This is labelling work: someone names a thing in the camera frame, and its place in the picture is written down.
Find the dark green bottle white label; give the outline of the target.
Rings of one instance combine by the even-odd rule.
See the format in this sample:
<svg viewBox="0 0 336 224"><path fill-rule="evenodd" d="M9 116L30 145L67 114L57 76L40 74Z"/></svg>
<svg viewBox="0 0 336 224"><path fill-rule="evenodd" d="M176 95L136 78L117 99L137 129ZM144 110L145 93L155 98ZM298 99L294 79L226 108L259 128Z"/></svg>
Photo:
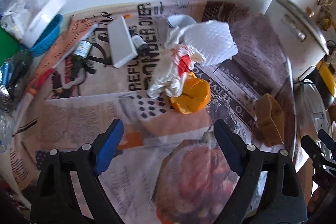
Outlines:
<svg viewBox="0 0 336 224"><path fill-rule="evenodd" d="M74 51L71 62L71 74L70 80L74 81L79 76L79 72L83 69L85 72L88 72L90 75L96 73L96 69L88 60L92 50L92 44L86 40L82 40Z"/></svg>

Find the white paper towel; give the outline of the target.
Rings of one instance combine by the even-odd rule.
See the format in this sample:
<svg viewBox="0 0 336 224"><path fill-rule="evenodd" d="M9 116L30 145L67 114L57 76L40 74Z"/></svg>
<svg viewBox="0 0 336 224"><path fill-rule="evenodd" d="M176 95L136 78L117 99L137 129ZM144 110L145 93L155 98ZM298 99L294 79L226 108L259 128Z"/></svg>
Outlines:
<svg viewBox="0 0 336 224"><path fill-rule="evenodd" d="M209 20L184 28L170 28L163 46L171 48L175 44L194 46L206 61L200 66L220 64L238 54L238 46L233 40L228 23Z"/></svg>

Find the white rectangular box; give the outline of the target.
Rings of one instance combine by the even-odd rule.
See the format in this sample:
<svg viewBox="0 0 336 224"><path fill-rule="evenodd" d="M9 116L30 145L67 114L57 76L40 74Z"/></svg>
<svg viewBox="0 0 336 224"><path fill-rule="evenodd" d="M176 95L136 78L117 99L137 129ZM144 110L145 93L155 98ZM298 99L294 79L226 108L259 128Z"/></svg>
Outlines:
<svg viewBox="0 0 336 224"><path fill-rule="evenodd" d="M108 38L115 68L120 69L138 56L123 16L119 15L108 25Z"/></svg>

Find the white red plastic bag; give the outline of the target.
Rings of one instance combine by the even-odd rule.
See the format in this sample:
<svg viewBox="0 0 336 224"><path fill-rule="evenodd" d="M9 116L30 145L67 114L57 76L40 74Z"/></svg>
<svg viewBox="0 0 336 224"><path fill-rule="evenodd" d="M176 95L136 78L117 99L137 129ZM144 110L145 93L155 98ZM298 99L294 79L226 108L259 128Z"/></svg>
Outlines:
<svg viewBox="0 0 336 224"><path fill-rule="evenodd" d="M187 72L194 69L194 64L205 61L205 56L194 46L175 44L172 48L164 49L153 71L147 96L156 99L165 93L170 98L179 97Z"/></svg>

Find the small dark bottle white label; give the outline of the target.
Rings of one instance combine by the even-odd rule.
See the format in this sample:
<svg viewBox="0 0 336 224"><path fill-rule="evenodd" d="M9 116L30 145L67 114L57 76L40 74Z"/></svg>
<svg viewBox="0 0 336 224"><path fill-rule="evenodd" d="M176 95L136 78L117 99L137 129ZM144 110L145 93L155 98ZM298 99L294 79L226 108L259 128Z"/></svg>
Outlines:
<svg viewBox="0 0 336 224"><path fill-rule="evenodd" d="M141 36L136 34L133 30L129 30L131 39L137 50L139 56L149 56L150 55L150 47L149 45L142 39Z"/></svg>

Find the blue white yogurt cup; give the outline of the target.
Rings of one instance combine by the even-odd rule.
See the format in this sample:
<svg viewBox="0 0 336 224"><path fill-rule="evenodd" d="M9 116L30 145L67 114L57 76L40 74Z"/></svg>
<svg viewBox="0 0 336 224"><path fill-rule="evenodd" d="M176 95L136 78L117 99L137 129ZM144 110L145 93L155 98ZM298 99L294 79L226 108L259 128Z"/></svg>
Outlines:
<svg viewBox="0 0 336 224"><path fill-rule="evenodd" d="M167 18L170 28L184 28L189 25L196 24L197 22L189 15L171 15Z"/></svg>

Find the metal basin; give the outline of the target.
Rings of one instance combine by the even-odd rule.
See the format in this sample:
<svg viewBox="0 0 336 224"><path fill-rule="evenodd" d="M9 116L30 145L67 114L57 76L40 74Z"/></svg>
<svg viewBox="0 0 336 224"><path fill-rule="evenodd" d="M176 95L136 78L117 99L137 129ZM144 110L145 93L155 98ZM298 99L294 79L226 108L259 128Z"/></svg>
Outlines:
<svg viewBox="0 0 336 224"><path fill-rule="evenodd" d="M319 130L328 132L330 124L322 97L311 82L305 79L294 91L295 110L300 137L309 135L320 147L325 156L331 158L331 153L318 137Z"/></svg>

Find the yellow black kettle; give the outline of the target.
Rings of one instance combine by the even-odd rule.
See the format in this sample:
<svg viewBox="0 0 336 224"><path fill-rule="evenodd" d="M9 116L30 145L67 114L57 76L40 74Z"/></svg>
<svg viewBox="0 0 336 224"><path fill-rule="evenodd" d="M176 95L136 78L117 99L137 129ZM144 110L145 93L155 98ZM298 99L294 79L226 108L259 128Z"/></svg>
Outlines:
<svg viewBox="0 0 336 224"><path fill-rule="evenodd" d="M327 87L327 90L330 92L332 97L335 98L335 72L332 72L331 67L323 60L317 64L317 71L319 76L322 78L322 82Z"/></svg>

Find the white rice cooker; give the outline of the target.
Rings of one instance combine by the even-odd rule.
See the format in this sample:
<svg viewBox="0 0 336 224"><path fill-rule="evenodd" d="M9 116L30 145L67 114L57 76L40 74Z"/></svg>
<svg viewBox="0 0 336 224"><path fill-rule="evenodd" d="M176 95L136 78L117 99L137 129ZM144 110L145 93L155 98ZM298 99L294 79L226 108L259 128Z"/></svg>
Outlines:
<svg viewBox="0 0 336 224"><path fill-rule="evenodd" d="M302 81L329 54L322 31L291 0L272 0L265 16L291 63L293 79Z"/></svg>

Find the red white pen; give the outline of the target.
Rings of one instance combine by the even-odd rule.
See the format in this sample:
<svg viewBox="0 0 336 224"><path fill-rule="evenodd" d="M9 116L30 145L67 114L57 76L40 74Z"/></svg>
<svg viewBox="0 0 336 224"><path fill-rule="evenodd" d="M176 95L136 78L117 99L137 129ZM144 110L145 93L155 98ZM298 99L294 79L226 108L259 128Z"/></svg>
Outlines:
<svg viewBox="0 0 336 224"><path fill-rule="evenodd" d="M53 68L47 70L41 76L37 78L37 80L33 83L33 85L28 89L26 94L23 96L21 102L18 104L17 118L14 125L14 133L16 134L19 130L20 123L25 116L27 109L29 108L30 103L33 101L34 97L38 94L43 84L50 77Z"/></svg>

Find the metal strainer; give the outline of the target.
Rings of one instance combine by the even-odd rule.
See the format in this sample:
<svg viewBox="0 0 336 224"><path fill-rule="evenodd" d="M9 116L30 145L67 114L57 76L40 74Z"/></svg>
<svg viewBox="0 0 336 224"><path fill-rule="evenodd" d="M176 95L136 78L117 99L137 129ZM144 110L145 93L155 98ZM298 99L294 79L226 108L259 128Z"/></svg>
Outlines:
<svg viewBox="0 0 336 224"><path fill-rule="evenodd" d="M1 66L1 110L5 113L16 109L29 81L32 62L32 53L21 50Z"/></svg>

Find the green box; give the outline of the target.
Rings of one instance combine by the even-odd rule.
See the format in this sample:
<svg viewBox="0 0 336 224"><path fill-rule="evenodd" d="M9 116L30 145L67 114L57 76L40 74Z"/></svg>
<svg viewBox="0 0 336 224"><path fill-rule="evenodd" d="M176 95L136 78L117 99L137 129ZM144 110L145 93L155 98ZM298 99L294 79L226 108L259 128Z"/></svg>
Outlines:
<svg viewBox="0 0 336 224"><path fill-rule="evenodd" d="M17 39L0 27L0 66L19 51Z"/></svg>

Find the blue plastic basket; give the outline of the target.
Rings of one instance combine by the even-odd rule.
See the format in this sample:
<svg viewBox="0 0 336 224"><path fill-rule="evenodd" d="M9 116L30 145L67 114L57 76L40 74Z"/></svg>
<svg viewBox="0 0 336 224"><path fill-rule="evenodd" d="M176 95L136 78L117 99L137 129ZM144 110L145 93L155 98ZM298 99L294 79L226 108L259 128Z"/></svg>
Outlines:
<svg viewBox="0 0 336 224"><path fill-rule="evenodd" d="M32 57L38 57L48 51L56 39L60 35L60 25L63 21L63 16L57 14L47 28L43 31L41 36L38 38L37 42L30 49Z"/></svg>

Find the newspaper print table cloth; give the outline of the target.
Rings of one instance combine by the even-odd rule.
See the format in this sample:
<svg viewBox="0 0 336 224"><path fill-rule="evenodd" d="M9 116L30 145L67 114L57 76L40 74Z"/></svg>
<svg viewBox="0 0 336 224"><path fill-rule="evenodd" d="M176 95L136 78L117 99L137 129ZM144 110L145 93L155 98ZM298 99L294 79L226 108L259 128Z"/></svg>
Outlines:
<svg viewBox="0 0 336 224"><path fill-rule="evenodd" d="M150 47L120 69L112 63L108 25L123 16ZM197 113L180 114L169 97L147 96L161 58L171 15L197 22L228 23L238 54L220 64L195 64L195 75L210 85L211 99ZM112 120L123 121L117 156L99 177L126 223L209 223L224 206L238 177L210 142L209 131L224 120L246 143L263 151L288 151L296 170L308 155L299 144L288 60L269 19L226 2L174 1L112 5L66 15L97 23L87 36L96 73L70 80L71 59L55 68L30 103L10 150L14 181L32 200L42 162L49 150L72 151L93 141ZM257 128L255 102L269 93L285 118L284 144L268 147Z"/></svg>

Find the orange booklet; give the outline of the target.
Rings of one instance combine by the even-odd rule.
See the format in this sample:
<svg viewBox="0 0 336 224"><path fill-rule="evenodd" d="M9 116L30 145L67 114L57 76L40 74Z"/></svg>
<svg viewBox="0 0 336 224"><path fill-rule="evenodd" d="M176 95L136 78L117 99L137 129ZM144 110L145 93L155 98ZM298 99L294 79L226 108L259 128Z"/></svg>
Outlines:
<svg viewBox="0 0 336 224"><path fill-rule="evenodd" d="M97 23L91 20L75 20L72 18L68 29L56 39L50 49L42 57L29 80L26 91L28 91L46 71L55 68L70 53L72 53L80 41L84 40L96 26Z"/></svg>

